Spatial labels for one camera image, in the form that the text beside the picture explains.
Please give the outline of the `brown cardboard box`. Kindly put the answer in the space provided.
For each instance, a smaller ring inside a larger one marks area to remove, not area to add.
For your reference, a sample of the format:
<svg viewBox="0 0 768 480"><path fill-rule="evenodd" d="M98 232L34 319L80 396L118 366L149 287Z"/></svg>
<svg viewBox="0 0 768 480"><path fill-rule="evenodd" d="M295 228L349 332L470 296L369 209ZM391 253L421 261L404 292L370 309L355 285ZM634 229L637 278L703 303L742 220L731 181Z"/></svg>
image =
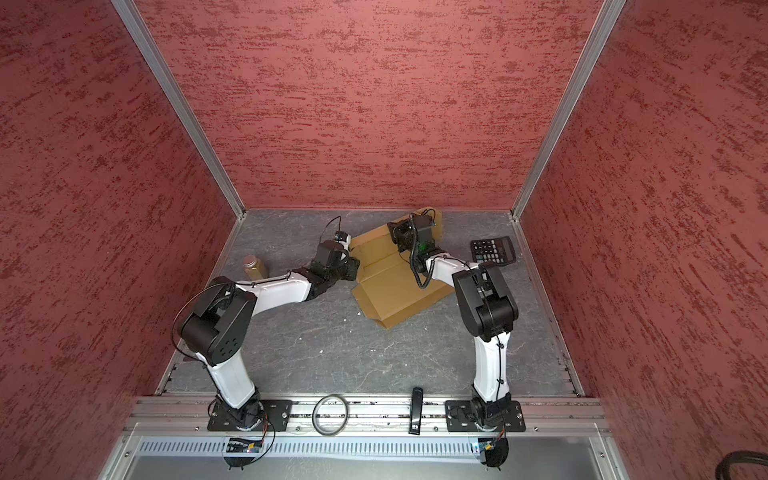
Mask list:
<svg viewBox="0 0 768 480"><path fill-rule="evenodd" d="M407 254L399 253L386 225L351 241L351 256L360 261L352 294L366 318L392 328L454 292L452 286L432 281L420 289Z"/></svg>

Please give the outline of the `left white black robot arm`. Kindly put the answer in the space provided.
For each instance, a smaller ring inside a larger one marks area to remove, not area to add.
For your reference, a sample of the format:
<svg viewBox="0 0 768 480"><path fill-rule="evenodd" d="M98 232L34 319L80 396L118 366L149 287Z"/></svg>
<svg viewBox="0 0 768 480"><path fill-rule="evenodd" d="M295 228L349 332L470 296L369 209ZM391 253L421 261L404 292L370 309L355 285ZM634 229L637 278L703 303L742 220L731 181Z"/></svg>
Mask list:
<svg viewBox="0 0 768 480"><path fill-rule="evenodd" d="M218 277L197 295L175 331L217 389L218 418L240 431L266 425L260 394L241 354L250 322L268 310L311 301L340 280L355 280L360 262L351 256L350 243L349 234L337 231L331 240L319 242L307 267L250 283Z"/></svg>

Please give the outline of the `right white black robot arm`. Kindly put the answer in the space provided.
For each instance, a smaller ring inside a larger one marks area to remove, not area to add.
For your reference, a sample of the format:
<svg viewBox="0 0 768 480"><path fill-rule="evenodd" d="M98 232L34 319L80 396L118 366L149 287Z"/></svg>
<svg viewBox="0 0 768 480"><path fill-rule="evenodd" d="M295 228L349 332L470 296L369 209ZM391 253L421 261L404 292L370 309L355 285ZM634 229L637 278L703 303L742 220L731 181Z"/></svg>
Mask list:
<svg viewBox="0 0 768 480"><path fill-rule="evenodd" d="M497 265L450 255L437 245L433 227L433 218L426 213L387 224L397 250L408 254L408 265L419 288L437 281L454 289L463 324L474 338L470 417L479 427L489 429L512 409L507 350L519 310Z"/></svg>

